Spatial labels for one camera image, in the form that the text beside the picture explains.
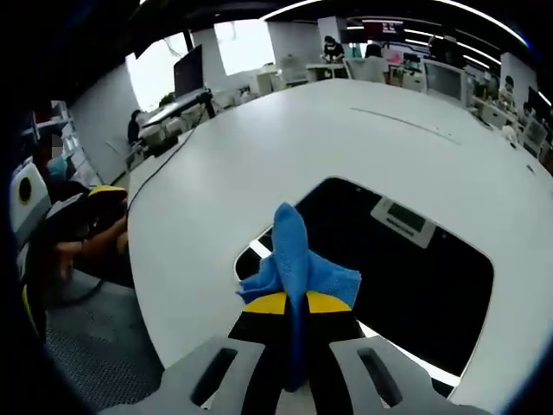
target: cable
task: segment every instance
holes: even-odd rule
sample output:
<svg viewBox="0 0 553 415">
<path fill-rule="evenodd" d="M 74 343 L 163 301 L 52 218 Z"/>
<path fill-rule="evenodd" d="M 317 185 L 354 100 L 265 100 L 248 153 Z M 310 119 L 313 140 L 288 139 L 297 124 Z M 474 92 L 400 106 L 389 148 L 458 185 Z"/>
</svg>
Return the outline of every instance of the cable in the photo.
<svg viewBox="0 0 553 415">
<path fill-rule="evenodd" d="M 142 191 L 142 189 L 144 188 L 144 186 L 146 186 L 146 183 L 148 183 L 152 178 L 154 178 L 154 176 L 167 164 L 169 163 L 169 160 L 171 160 L 173 158 L 173 156 L 178 153 L 182 147 L 184 147 L 184 144 L 186 144 L 190 138 L 192 137 L 192 135 L 194 134 L 194 132 L 196 131 L 196 128 L 198 127 L 198 125 L 200 125 L 200 122 L 201 122 L 201 119 L 202 117 L 204 116 L 204 113 L 206 112 L 206 104 L 204 104 L 204 107 L 203 107 L 203 110 L 201 111 L 201 114 L 200 116 L 198 117 L 198 120 L 196 121 L 196 123 L 194 124 L 194 126 L 192 127 L 192 130 L 190 131 L 190 134 L 188 134 L 188 137 L 186 139 L 184 139 L 182 141 L 182 143 L 176 148 L 176 150 L 173 152 L 173 154 L 171 154 L 167 160 L 165 160 L 155 171 L 154 173 L 152 173 L 146 180 L 144 180 L 144 182 L 140 185 L 140 187 L 138 188 L 138 190 L 136 191 L 134 197 L 130 200 L 129 202 L 129 206 L 127 207 L 127 214 L 130 212 L 130 208 L 132 207 L 132 204 L 134 203 L 134 201 L 137 199 L 138 195 L 140 194 L 140 192 Z"/>
</svg>

